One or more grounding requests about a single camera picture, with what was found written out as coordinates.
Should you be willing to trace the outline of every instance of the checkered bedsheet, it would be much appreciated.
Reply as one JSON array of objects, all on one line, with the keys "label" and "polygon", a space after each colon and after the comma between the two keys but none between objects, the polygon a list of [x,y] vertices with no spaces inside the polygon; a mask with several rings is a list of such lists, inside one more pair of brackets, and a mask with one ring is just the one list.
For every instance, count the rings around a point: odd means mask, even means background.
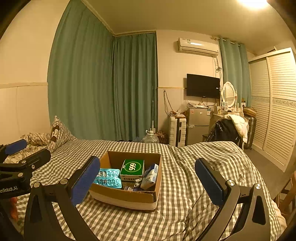
[{"label": "checkered bedsheet", "polygon": [[[55,184],[69,178],[92,155],[106,151],[162,154],[162,184],[156,210],[151,213],[122,209],[101,203],[90,194],[77,209],[100,240],[196,240],[213,218],[218,207],[213,205],[194,171],[197,158],[204,157],[225,179],[238,185],[261,183],[271,225],[271,240],[280,235],[280,224],[271,204],[263,178],[249,158],[232,142],[203,142],[182,148],[163,144],[73,140],[52,153],[51,161],[33,173],[31,185]],[[19,225],[23,229],[29,195],[19,197]],[[239,204],[222,238],[233,229],[242,204]],[[73,238],[56,203],[54,209],[64,233]]]}]

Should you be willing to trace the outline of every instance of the gray floor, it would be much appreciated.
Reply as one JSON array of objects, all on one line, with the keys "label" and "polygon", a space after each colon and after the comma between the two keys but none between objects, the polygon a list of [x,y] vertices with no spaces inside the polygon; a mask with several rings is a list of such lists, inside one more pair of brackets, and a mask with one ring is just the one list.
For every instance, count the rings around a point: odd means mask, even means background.
[{"label": "gray floor", "polygon": [[262,175],[270,196],[274,199],[296,170],[296,163],[291,164],[285,172],[282,172],[276,165],[254,149],[244,150],[244,152]]}]

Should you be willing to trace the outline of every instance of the mini fridge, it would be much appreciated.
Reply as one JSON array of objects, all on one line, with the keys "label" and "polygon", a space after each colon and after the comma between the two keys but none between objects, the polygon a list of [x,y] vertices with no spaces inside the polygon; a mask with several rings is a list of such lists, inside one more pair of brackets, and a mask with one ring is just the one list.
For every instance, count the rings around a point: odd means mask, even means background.
[{"label": "mini fridge", "polygon": [[186,112],[186,119],[185,145],[202,142],[202,135],[209,133],[210,109],[189,108]]}]

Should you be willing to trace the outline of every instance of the teal curtain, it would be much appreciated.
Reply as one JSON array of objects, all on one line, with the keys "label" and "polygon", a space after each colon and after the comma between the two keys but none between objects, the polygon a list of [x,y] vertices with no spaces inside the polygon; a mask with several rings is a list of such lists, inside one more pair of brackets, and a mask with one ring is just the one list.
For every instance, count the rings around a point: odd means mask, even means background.
[{"label": "teal curtain", "polygon": [[79,139],[132,140],[157,126],[156,35],[114,37],[79,0],[58,25],[48,66],[50,119]]},{"label": "teal curtain", "polygon": [[115,37],[112,78],[119,139],[144,136],[152,116],[157,126],[157,101],[153,102],[157,99],[155,33]]},{"label": "teal curtain", "polygon": [[222,64],[223,64],[223,81],[229,81],[237,90],[237,102],[240,104],[242,98],[246,101],[247,106],[251,103],[251,78],[247,50],[242,43],[230,43],[229,39],[219,40]]}]

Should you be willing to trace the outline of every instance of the white wall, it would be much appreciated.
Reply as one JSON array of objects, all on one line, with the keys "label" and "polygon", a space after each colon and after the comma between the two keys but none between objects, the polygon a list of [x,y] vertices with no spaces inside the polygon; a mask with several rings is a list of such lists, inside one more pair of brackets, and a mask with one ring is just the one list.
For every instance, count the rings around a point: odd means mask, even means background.
[{"label": "white wall", "polygon": [[252,58],[256,57],[255,54],[247,51],[248,60],[250,61]]},{"label": "white wall", "polygon": [[31,0],[0,39],[0,144],[28,132],[50,131],[47,69],[68,2]]},{"label": "white wall", "polygon": [[[209,35],[186,31],[157,30],[156,35],[159,86],[158,130],[167,132],[168,119],[164,110],[163,91],[166,90],[172,108],[176,111],[184,100],[190,100],[197,104],[201,101],[201,97],[186,96],[186,90],[184,88],[186,87],[187,74],[200,74],[219,78],[219,73],[216,74],[215,72],[215,64],[212,57],[180,53],[178,51],[178,38],[196,39],[216,44],[218,42],[212,40]],[[218,55],[218,63],[222,68],[220,53]],[[221,74],[221,84],[223,84],[223,71],[221,71]],[[214,99],[208,98],[208,105],[213,105],[214,103]]]},{"label": "white wall", "polygon": [[268,51],[273,50],[274,47],[277,50],[281,50],[281,49],[285,49],[285,48],[292,48],[292,50],[296,53],[296,48],[295,48],[295,45],[294,45],[293,41],[289,40],[289,41],[284,41],[284,42],[278,43],[278,44],[276,44],[274,46],[269,46],[269,47],[264,48],[264,49],[262,49],[260,51],[257,51],[256,56],[266,54],[266,53],[268,53]]}]

